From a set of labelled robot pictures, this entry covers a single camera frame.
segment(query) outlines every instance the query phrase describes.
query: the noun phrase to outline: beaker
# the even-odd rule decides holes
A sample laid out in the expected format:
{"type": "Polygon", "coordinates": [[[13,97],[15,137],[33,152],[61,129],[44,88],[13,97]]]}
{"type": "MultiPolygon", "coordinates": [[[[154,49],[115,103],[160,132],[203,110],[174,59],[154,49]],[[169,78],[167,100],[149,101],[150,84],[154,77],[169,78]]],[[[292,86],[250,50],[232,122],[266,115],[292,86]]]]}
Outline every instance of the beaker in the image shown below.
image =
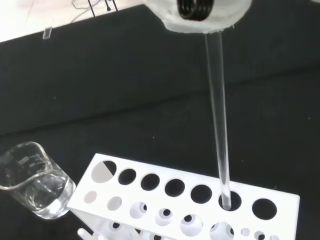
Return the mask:
{"type": "Polygon", "coordinates": [[[43,219],[65,215],[75,189],[75,183],[36,142],[18,144],[0,156],[0,190],[43,219]]]}

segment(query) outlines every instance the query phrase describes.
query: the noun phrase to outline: metal spring coil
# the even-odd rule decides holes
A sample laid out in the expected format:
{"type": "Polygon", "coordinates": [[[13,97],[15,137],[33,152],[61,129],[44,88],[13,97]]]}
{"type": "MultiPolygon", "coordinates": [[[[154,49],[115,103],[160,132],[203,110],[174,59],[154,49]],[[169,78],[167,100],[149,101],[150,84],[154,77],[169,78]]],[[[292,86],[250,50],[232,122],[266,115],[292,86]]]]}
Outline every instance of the metal spring coil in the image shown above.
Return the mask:
{"type": "Polygon", "coordinates": [[[214,0],[177,0],[176,3],[183,19],[203,21],[210,15],[214,0]]]}

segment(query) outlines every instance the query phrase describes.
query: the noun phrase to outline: white wire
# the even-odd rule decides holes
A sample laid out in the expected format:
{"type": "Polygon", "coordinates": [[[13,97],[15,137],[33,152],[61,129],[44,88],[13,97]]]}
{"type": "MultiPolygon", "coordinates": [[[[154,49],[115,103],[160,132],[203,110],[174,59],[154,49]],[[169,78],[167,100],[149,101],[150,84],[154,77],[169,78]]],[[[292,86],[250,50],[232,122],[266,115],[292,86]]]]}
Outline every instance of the white wire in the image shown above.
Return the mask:
{"type": "MultiPolygon", "coordinates": [[[[74,2],[75,2],[76,0],[72,0],[71,1],[71,4],[73,5],[73,7],[75,8],[75,9],[77,9],[77,10],[80,10],[80,9],[84,9],[85,11],[83,11],[82,13],[80,13],[78,16],[76,16],[74,19],[72,19],[71,20],[71,24],[75,21],[75,20],[77,20],[80,16],[82,16],[83,14],[85,14],[86,12],[88,12],[88,11],[91,11],[91,8],[90,8],[90,6],[89,7],[76,7],[75,5],[74,5],[74,2]]],[[[98,5],[98,3],[100,2],[101,0],[98,0],[96,3],[94,3],[94,4],[92,4],[91,6],[92,6],[92,9],[94,9],[94,7],[96,6],[96,5],[98,5]]]]}

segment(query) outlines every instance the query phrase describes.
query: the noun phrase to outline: white test tube rack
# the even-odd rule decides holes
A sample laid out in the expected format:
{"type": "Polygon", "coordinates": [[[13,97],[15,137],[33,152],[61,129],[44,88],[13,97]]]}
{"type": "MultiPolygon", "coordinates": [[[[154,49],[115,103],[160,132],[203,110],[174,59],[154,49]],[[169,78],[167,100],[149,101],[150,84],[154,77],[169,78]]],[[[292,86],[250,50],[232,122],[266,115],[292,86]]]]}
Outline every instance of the white test tube rack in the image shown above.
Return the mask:
{"type": "Polygon", "coordinates": [[[83,240],[294,240],[300,197],[230,182],[232,211],[215,177],[96,154],[68,208],[94,233],[83,240]]]}

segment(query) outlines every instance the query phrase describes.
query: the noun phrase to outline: black tablecloth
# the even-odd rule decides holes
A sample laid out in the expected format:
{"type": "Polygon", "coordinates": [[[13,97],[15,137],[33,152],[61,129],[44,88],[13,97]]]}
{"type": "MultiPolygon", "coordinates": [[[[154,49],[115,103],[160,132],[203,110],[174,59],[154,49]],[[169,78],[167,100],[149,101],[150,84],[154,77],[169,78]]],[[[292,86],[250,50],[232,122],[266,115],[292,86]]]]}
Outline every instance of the black tablecloth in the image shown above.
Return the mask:
{"type": "MultiPolygon", "coordinates": [[[[255,1],[223,33],[231,180],[300,195],[297,240],[320,222],[317,21],[320,5],[255,1]]],[[[76,183],[95,153],[218,176],[203,35],[167,32],[139,6],[0,54],[1,153],[38,142],[76,183]]],[[[76,240],[80,227],[0,192],[3,240],[76,240]]]]}

